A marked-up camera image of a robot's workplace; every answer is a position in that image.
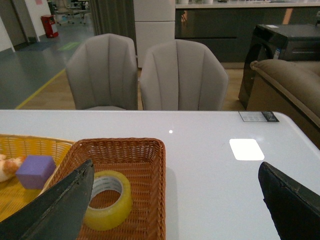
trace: countertop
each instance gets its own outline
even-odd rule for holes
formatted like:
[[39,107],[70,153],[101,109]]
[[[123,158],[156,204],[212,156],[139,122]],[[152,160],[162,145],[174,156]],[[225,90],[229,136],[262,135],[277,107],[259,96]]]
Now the countertop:
[[320,0],[227,0],[227,2],[176,4],[176,9],[226,9],[226,8],[296,8],[320,7]]

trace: roll of tape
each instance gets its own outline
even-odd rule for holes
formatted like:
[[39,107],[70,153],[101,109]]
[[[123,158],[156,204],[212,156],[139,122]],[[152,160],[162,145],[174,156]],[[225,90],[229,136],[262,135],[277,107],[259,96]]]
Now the roll of tape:
[[96,172],[90,201],[99,193],[108,190],[117,191],[120,197],[114,204],[106,208],[88,206],[83,221],[93,230],[113,229],[123,223],[131,212],[133,204],[131,187],[126,176],[112,170]]

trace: wicker basket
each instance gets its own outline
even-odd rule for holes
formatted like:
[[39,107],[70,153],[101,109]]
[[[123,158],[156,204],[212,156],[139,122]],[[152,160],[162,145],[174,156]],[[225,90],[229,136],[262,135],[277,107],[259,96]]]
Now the wicker basket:
[[[154,138],[83,139],[71,147],[47,188],[63,179],[87,159],[92,159],[95,172],[121,172],[131,185],[133,206],[128,218],[119,226],[107,231],[95,231],[83,224],[77,239],[163,240],[166,238],[165,154],[163,142]],[[102,203],[108,200],[112,202],[111,199],[115,197],[108,192],[111,191],[98,194],[90,206],[106,207]]]
[[[58,166],[74,142],[62,139],[0,134],[0,154],[7,158],[49,155]],[[16,177],[0,182],[0,222],[34,200],[40,190],[27,190]]]

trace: chair backrest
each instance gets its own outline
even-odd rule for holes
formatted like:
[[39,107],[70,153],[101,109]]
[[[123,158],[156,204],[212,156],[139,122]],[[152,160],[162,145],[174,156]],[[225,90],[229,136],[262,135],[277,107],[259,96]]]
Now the chair backrest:
[[55,6],[59,12],[67,12],[68,5],[67,0],[55,0]]
[[176,39],[147,50],[140,86],[145,110],[220,110],[229,77],[202,43]]
[[138,109],[138,67],[131,38],[111,33],[89,38],[68,61],[66,74],[76,109]]

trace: door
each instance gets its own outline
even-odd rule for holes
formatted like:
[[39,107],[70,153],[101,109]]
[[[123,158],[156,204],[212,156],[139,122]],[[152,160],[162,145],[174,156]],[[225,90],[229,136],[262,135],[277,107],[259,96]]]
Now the door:
[[0,0],[0,6],[0,17],[13,47],[16,48],[18,45],[26,43],[26,36],[12,0]]

